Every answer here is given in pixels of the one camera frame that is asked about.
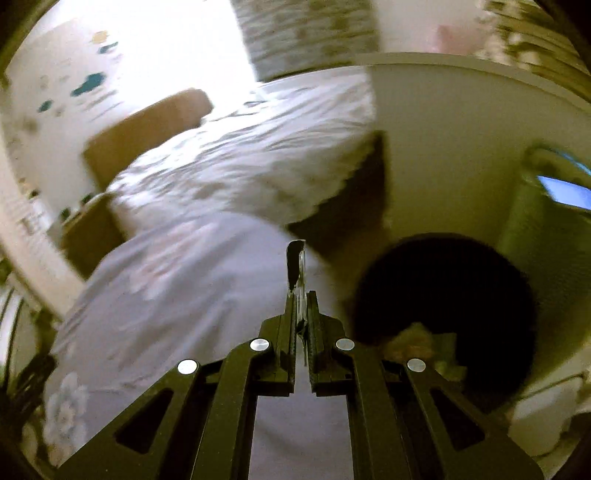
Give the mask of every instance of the headboard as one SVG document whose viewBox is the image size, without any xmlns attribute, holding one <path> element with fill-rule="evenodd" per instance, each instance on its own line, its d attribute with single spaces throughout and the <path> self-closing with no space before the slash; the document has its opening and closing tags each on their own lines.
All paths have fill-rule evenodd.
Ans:
<svg viewBox="0 0 591 480">
<path fill-rule="evenodd" d="M 212 108 L 204 91 L 191 88 L 140 110 L 90 139 L 84 158 L 99 188 L 105 190 L 142 153 L 198 127 Z"/>
</svg>

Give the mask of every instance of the bedroom wall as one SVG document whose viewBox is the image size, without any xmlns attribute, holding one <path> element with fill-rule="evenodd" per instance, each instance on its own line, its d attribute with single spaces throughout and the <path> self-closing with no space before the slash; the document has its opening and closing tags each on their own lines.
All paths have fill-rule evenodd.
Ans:
<svg viewBox="0 0 591 480">
<path fill-rule="evenodd" d="M 473 36 L 476 0 L 373 0 L 382 51 L 430 51 L 438 25 L 452 25 Z"/>
<path fill-rule="evenodd" d="M 77 90 L 88 75 L 95 85 Z M 7 76 L 11 160 L 53 218 L 96 191 L 82 158 L 89 138 L 187 87 L 223 107 L 254 83 L 229 1 L 61 0 Z"/>
</svg>

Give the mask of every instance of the white duvet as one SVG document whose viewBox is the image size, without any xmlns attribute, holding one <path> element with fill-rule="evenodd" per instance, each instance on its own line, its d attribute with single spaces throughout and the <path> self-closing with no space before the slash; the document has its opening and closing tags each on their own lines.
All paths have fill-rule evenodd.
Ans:
<svg viewBox="0 0 591 480">
<path fill-rule="evenodd" d="M 250 102 L 138 157 L 108 187 L 128 237 L 178 215 L 303 220 L 338 194 L 371 152 L 371 83 L 354 70 Z"/>
</svg>

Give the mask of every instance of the metal screw head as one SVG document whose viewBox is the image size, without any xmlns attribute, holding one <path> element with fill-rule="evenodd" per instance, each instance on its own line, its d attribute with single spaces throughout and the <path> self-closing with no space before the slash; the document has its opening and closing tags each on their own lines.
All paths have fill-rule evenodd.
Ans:
<svg viewBox="0 0 591 480">
<path fill-rule="evenodd" d="M 336 341 L 336 347 L 339 350 L 350 352 L 353 348 L 355 348 L 355 342 L 350 338 L 341 338 Z"/>
<path fill-rule="evenodd" d="M 263 352 L 265 350 L 267 350 L 270 346 L 270 343 L 265 340 L 264 338 L 255 338 L 252 342 L 251 342 L 251 349 L 253 349 L 255 352 Z"/>
<path fill-rule="evenodd" d="M 192 374 L 196 369 L 197 362 L 195 360 L 183 360 L 177 366 L 177 370 L 183 375 Z"/>
<path fill-rule="evenodd" d="M 412 370 L 413 372 L 424 372 L 427 368 L 427 364 L 423 362 L 420 358 L 413 358 L 410 359 L 407 363 L 408 369 Z"/>
</svg>

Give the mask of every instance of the laundry basket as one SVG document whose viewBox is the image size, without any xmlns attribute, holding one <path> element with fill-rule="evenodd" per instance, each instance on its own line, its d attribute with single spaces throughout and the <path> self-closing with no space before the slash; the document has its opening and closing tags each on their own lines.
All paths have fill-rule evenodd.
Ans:
<svg viewBox="0 0 591 480">
<path fill-rule="evenodd" d="M 548 152 L 551 161 L 534 160 Z M 539 302 L 532 380 L 567 361 L 591 334 L 588 319 L 570 314 L 591 290 L 591 206 L 584 204 L 585 195 L 591 202 L 590 185 L 591 170 L 567 152 L 528 150 L 497 250 L 527 275 Z"/>
</svg>

